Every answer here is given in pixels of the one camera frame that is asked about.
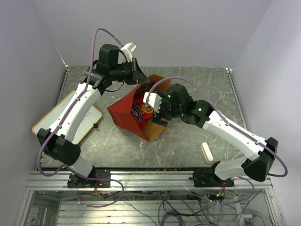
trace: gray wall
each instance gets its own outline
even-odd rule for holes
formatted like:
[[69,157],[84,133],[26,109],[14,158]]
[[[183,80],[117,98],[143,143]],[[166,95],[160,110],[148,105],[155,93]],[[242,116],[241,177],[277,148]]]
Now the gray wall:
[[0,225],[16,217],[39,143],[32,126],[54,105],[65,66],[31,1],[0,1]]
[[[69,65],[89,64],[92,34],[104,27],[134,41],[143,66],[233,68],[272,0],[33,2]],[[115,42],[101,34],[104,43]]]
[[[286,225],[300,225],[293,196],[301,187],[301,1],[274,0],[234,68],[234,84],[248,128],[278,139],[288,166],[272,178]],[[278,162],[274,173],[283,173]]]

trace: gray table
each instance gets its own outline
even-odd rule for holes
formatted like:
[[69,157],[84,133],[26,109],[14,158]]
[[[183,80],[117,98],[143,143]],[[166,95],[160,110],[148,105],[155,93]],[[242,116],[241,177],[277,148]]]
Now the gray table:
[[[71,66],[66,78],[62,96],[76,88],[85,66]],[[146,75],[158,74],[163,77],[181,76],[202,86],[211,99],[217,104],[221,112],[239,125],[243,125],[239,113],[238,102],[235,98],[234,88],[229,75],[222,68],[204,67],[142,67]],[[204,99],[204,96],[191,85],[182,81],[172,81],[186,86],[188,92],[195,100]],[[120,83],[110,87],[114,90]],[[159,136],[160,140],[150,143],[140,139],[137,135],[114,125],[107,107],[121,99],[134,86],[125,85],[115,93],[105,93],[95,103],[102,111],[103,118],[99,128],[93,129],[80,143],[82,156],[97,167],[202,167],[210,166],[206,163],[201,151],[201,144],[207,142],[214,157],[214,161],[229,161],[242,157],[234,146],[215,134],[200,130],[196,126],[187,125],[180,119],[172,119],[168,127]],[[58,167],[59,162],[44,156],[43,167]]]

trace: red snack package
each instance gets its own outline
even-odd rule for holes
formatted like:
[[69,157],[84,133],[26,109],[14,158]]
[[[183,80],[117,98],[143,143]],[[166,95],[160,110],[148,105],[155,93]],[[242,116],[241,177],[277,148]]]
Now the red snack package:
[[146,121],[152,116],[154,109],[145,107],[143,103],[144,92],[135,94],[132,103],[131,115],[138,122],[139,127],[143,127]]

